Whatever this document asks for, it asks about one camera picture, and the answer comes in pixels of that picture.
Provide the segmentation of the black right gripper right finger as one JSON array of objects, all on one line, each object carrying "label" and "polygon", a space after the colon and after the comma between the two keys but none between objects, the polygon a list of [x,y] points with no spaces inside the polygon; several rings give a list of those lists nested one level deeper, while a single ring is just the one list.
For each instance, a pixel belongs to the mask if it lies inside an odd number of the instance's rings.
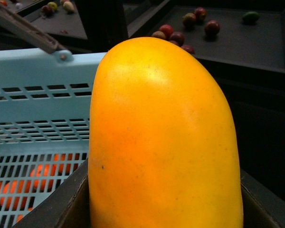
[{"label": "black right gripper right finger", "polygon": [[285,228],[285,201],[241,170],[245,228]]}]

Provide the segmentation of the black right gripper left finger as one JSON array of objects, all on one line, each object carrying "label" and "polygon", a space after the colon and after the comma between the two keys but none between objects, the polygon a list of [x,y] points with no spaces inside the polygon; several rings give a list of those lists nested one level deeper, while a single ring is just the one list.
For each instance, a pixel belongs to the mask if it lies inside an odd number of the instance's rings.
[{"label": "black right gripper left finger", "polygon": [[48,198],[14,228],[89,228],[88,161],[84,161]]}]

